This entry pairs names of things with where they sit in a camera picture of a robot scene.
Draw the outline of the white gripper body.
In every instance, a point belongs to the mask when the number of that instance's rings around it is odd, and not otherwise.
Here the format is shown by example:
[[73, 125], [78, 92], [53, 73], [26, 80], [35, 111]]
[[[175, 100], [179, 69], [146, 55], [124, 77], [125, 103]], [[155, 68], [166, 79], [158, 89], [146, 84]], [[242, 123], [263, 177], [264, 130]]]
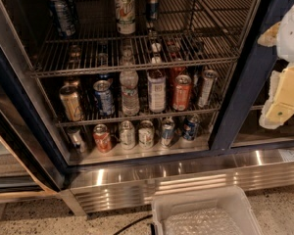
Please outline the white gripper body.
[[294, 5], [280, 22], [276, 51], [279, 58], [294, 63]]

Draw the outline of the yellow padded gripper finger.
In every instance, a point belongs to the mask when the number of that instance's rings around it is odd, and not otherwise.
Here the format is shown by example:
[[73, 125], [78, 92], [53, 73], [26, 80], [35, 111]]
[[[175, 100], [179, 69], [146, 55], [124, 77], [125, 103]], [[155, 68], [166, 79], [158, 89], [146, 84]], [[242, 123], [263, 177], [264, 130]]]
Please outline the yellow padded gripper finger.
[[272, 25], [258, 38], [257, 43], [265, 47], [275, 46], [279, 27], [280, 23], [275, 23]]
[[269, 98], [259, 118], [259, 125], [277, 129], [294, 115], [294, 63], [282, 71], [273, 71], [269, 80]]

